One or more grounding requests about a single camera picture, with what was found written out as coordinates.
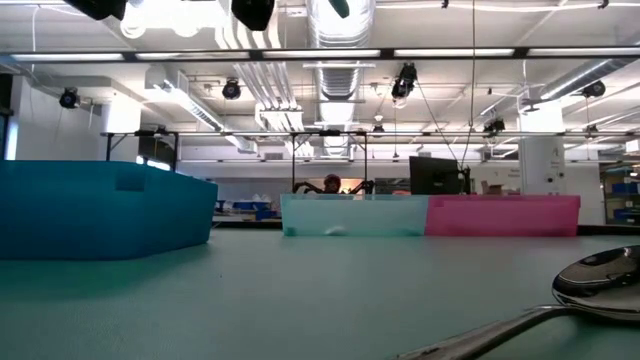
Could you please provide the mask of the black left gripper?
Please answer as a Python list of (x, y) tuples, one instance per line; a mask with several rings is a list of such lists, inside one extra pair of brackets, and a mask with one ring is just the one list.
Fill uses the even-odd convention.
[(123, 20), (128, 0), (63, 0), (67, 5), (87, 15), (102, 21), (108, 17)]

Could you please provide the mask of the blue plastic bin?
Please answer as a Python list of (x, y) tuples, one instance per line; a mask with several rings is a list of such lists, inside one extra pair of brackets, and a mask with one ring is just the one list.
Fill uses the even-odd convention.
[(218, 188), (106, 161), (0, 161), (0, 260), (122, 260), (204, 244)]

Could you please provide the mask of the all steel spoon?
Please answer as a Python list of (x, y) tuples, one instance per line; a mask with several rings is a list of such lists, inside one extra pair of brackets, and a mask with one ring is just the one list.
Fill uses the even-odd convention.
[(560, 271), (552, 282), (555, 305), (537, 306), (394, 360), (476, 360), (499, 345), (552, 318), (585, 315), (640, 324), (640, 245), (596, 253)]

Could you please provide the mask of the long white light fixture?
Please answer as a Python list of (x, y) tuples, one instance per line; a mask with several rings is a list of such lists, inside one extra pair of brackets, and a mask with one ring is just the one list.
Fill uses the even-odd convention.
[(179, 105), (192, 117), (204, 124), (209, 132), (213, 132), (213, 137), (224, 138), (234, 145), (239, 153), (258, 153), (258, 145), (254, 141), (247, 140), (242, 136), (233, 135), (232, 131), (227, 130), (223, 125), (221, 122), (222, 118), (217, 113), (203, 106), (197, 99), (192, 98), (185, 91), (175, 87), (171, 82), (165, 80), (162, 85), (154, 84), (152, 88), (161, 99)]

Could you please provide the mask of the white ceiling pipes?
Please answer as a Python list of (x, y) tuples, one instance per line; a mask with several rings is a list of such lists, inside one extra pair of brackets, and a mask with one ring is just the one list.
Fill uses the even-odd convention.
[[(266, 50), (282, 47), (279, 36), (278, 0), (261, 0), (273, 5), (263, 31), (253, 31), (232, 14), (214, 39), (222, 50)], [(302, 131), (303, 109), (296, 100), (284, 62), (236, 63), (233, 69), (255, 99), (254, 117), (259, 127), (276, 132)]]

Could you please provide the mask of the blue storage crates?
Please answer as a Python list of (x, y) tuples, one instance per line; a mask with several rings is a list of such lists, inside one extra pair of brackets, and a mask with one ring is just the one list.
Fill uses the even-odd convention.
[(281, 214), (270, 202), (218, 200), (213, 220), (217, 222), (264, 222), (279, 221)]

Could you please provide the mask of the green table mat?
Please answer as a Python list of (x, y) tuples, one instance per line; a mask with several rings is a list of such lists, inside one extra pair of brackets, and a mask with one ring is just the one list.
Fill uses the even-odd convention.
[(640, 236), (286, 237), (214, 230), (126, 261), (0, 261), (0, 360), (391, 360), (550, 304)]

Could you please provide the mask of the translucent teal plastic bin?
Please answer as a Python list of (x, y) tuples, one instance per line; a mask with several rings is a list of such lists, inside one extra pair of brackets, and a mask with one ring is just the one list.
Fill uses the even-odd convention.
[(283, 194), (286, 236), (407, 237), (426, 228), (427, 195)]

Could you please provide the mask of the black background monitor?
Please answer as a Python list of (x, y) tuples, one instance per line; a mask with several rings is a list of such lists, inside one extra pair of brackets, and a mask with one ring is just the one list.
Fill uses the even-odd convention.
[(460, 168), (456, 160), (412, 156), (409, 170), (413, 195), (471, 193), (470, 168)]

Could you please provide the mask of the translucent pink plastic bin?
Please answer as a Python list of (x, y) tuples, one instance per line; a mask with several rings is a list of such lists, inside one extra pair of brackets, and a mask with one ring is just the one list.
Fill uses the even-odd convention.
[(425, 234), (443, 237), (574, 237), (577, 195), (434, 195)]

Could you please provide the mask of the white pillar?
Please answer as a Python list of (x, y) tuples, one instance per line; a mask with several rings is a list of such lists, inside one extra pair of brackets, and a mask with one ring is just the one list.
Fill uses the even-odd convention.
[(519, 142), (521, 192), (526, 195), (566, 193), (565, 130), (562, 110), (552, 107), (522, 114), (519, 130), (526, 133)]

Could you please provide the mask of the shelf with blue boxes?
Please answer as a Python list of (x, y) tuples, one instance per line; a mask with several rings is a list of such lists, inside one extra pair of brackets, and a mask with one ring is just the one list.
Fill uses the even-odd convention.
[(600, 166), (605, 223), (640, 227), (640, 163)]

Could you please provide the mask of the wide silver ventilation duct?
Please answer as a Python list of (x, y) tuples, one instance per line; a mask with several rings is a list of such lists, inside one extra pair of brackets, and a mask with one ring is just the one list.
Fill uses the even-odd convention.
[[(328, 0), (306, 0), (310, 43), (321, 49), (356, 49), (369, 45), (376, 0), (347, 0), (350, 15), (340, 18)], [(347, 131), (353, 123), (363, 69), (357, 61), (337, 66), (320, 64), (315, 70), (323, 128)]]

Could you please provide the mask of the black background rig frame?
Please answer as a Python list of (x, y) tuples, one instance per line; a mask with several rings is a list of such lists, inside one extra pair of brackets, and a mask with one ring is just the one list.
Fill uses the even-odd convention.
[(184, 137), (248, 137), (248, 138), (269, 138), (269, 137), (289, 137), (292, 142), (295, 142), (297, 137), (302, 136), (319, 136), (319, 137), (342, 137), (342, 136), (359, 136), (364, 138), (364, 145), (362, 149), (368, 150), (368, 136), (366, 131), (339, 131), (336, 129), (318, 130), (318, 131), (289, 131), (289, 132), (256, 132), (256, 131), (209, 131), (209, 132), (178, 132), (169, 130), (137, 130), (134, 132), (101, 132), (101, 137), (107, 138), (107, 149), (105, 160), (111, 160), (111, 152), (119, 145), (120, 141), (113, 144), (114, 137), (173, 137), (175, 153), (172, 158), (173, 171), (176, 171), (176, 165), (178, 162), (178, 147), (179, 142)]

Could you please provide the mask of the slim silver ventilation duct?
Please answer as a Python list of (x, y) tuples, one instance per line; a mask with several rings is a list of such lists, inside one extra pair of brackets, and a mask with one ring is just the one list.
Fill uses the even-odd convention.
[(568, 73), (544, 85), (532, 98), (523, 98), (520, 105), (533, 108), (535, 105), (557, 100), (599, 81), (629, 64), (640, 60), (633, 58), (594, 59), (583, 63)]

